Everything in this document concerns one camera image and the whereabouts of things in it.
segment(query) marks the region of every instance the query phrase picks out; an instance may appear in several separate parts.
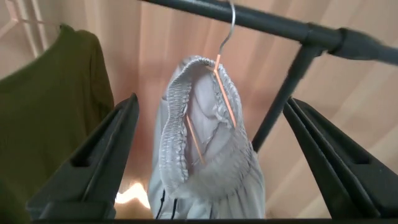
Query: black drawstring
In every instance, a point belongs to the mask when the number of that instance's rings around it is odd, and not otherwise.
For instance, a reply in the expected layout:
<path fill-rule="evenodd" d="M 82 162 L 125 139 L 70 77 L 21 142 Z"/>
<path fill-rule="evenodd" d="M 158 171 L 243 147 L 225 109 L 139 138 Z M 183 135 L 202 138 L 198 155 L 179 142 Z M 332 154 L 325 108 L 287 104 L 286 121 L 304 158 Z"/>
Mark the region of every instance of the black drawstring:
<path fill-rule="evenodd" d="M 159 218 L 160 211 L 162 210 L 162 207 L 163 207 L 163 202 L 164 202 L 164 197 L 165 197 L 165 195 L 166 195 L 166 191 L 163 190 L 163 196 L 162 196 L 162 198 L 160 199 L 160 208 L 159 208 L 159 211 L 157 212 L 156 219 Z"/>
<path fill-rule="evenodd" d="M 159 215 L 160 215 L 160 212 L 162 211 L 162 207 L 163 207 L 163 202 L 164 202 L 164 197 L 165 197 L 165 195 L 166 195 L 166 191 L 163 190 L 163 196 L 162 196 L 162 198 L 160 199 L 160 208 L 159 208 L 159 211 L 157 212 L 157 215 L 156 215 L 156 218 L 155 218 L 155 219 L 159 219 Z M 176 209 L 177 209 L 177 199 L 174 199 L 172 219 L 174 219 L 174 215 L 175 215 Z"/>
<path fill-rule="evenodd" d="M 174 219 L 175 210 L 177 209 L 177 199 L 174 199 L 172 220 Z"/>

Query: hanger hook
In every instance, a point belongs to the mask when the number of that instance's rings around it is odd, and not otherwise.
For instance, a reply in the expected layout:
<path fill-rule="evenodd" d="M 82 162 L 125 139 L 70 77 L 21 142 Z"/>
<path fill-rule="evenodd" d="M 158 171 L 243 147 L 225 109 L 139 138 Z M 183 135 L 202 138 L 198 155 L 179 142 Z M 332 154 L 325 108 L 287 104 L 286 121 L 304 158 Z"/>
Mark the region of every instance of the hanger hook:
<path fill-rule="evenodd" d="M 229 5 L 231 6 L 231 10 L 232 10 L 232 21 L 231 21 L 231 28 L 229 30 L 229 34 L 228 36 L 225 38 L 225 40 L 221 43 L 220 49 L 218 51 L 218 54 L 221 55 L 221 51 L 223 50 L 224 44 L 229 40 L 229 38 L 231 38 L 232 33 L 234 32 L 234 27 L 235 27 L 235 17 L 236 17 L 236 13 L 235 13 L 235 6 L 234 3 L 231 0 L 228 0 Z"/>

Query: olive green garment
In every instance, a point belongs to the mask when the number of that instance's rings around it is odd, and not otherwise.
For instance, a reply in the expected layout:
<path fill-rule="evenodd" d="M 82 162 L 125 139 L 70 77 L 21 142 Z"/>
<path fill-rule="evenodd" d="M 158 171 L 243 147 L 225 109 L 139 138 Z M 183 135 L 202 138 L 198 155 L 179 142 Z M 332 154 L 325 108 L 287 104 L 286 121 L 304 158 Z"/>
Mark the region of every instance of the olive green garment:
<path fill-rule="evenodd" d="M 60 26 L 55 43 L 0 80 L 0 223 L 25 203 L 113 109 L 97 37 Z"/>

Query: wall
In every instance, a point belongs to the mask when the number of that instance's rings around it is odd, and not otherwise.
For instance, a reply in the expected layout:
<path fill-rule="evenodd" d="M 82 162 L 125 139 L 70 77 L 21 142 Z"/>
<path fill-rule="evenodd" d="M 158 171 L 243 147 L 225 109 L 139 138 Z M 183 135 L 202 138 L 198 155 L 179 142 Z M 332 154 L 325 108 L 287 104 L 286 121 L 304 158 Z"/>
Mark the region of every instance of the wall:
<path fill-rule="evenodd" d="M 147 185 L 155 111 L 178 64 L 188 55 L 214 58 L 229 24 L 132 0 L 31 0 L 27 18 L 65 22 L 95 33 L 104 51 L 115 102 L 136 92 L 141 106 L 134 146 L 121 184 Z M 398 47 L 395 0 L 250 0 L 235 1 L 258 10 L 324 26 L 352 27 Z M 0 1 L 0 25 L 5 24 Z M 35 57 L 25 25 L 0 40 L 0 78 Z M 56 37 L 55 28 L 34 28 L 42 51 Z M 221 63 L 243 102 L 244 122 L 252 138 L 287 73 L 299 44 L 237 27 Z M 323 55 L 300 82 L 294 97 L 310 103 L 362 147 L 398 172 L 398 70 L 377 62 Z M 259 160 L 266 178 L 267 216 L 329 217 L 306 160 L 281 116 Z M 146 217 L 139 203 L 117 205 L 118 217 Z"/>

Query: fabric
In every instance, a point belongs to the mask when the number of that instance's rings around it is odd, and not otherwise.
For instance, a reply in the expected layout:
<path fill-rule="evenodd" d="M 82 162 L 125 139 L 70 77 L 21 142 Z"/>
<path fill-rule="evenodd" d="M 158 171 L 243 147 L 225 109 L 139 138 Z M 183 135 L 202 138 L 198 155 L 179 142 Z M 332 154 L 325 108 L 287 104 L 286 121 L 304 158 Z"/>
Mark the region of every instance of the fabric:
<path fill-rule="evenodd" d="M 241 101 L 226 70 L 220 78 L 236 118 L 233 128 L 213 71 L 214 61 L 184 60 L 162 97 L 155 123 L 148 198 L 159 218 L 264 218 L 264 178 L 246 136 Z M 187 129 L 189 115 L 200 142 L 202 164 Z"/>
<path fill-rule="evenodd" d="M 25 203 L 113 109 L 100 43 L 61 25 L 53 46 L 0 80 L 0 220 Z"/>

